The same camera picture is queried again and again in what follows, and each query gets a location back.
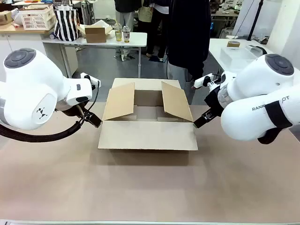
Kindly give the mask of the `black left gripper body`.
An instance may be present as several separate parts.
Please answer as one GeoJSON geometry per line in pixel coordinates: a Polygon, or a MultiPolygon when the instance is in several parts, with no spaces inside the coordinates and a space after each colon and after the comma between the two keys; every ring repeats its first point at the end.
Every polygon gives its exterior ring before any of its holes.
{"type": "Polygon", "coordinates": [[[85,106],[86,103],[79,103],[77,105],[72,106],[70,109],[64,111],[61,110],[61,112],[63,112],[69,117],[77,116],[78,118],[82,118],[84,113],[86,112],[85,106]]]}

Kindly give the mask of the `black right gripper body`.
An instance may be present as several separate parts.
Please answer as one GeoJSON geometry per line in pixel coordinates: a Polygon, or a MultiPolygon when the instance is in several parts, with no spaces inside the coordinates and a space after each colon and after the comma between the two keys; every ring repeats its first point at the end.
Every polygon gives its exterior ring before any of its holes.
{"type": "Polygon", "coordinates": [[[220,117],[224,108],[221,106],[218,100],[219,87],[212,90],[208,96],[204,99],[205,103],[209,107],[209,110],[205,112],[209,117],[220,117]]]}

